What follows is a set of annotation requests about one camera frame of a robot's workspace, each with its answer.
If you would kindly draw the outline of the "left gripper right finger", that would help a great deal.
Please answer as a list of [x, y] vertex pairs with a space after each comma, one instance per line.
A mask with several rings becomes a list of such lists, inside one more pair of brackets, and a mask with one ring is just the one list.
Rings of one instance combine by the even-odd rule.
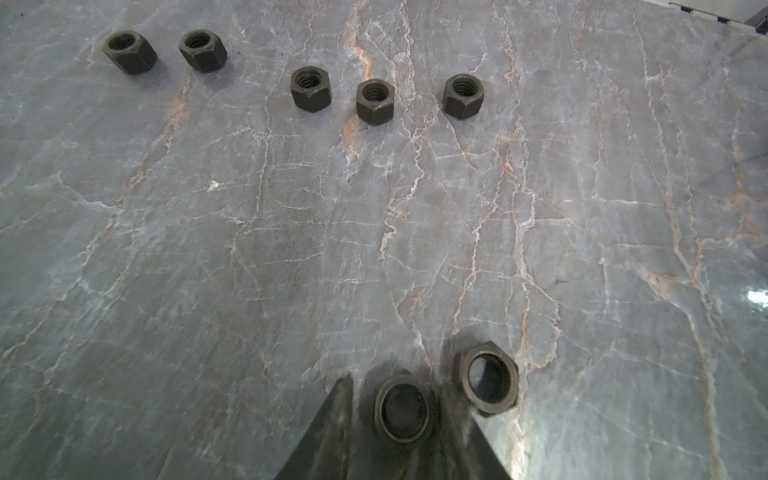
[[458, 389], [443, 386], [438, 403], [443, 478], [510, 480]]

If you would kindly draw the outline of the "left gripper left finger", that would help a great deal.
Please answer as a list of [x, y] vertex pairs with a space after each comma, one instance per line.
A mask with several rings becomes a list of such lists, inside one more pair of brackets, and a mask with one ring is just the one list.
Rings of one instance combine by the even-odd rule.
[[335, 382], [276, 480], [347, 478], [353, 396], [354, 381], [347, 373]]

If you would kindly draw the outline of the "black hex nut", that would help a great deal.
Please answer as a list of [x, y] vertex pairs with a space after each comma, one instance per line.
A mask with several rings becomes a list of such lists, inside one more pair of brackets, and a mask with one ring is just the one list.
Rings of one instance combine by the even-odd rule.
[[304, 66], [293, 72], [290, 91], [297, 107], [318, 112], [332, 102], [329, 74], [316, 66]]
[[193, 30], [185, 34], [179, 50], [187, 63], [201, 73], [210, 73], [223, 68], [228, 54], [221, 38], [206, 29]]
[[383, 79], [370, 79], [358, 85], [356, 112], [369, 125], [377, 126], [394, 117], [395, 88]]
[[128, 75], [148, 72], [158, 60], [158, 55], [149, 41], [133, 30], [122, 30], [110, 35], [102, 50]]
[[478, 78], [457, 74], [446, 81], [443, 110], [456, 119], [466, 120], [479, 113], [484, 98], [484, 87]]

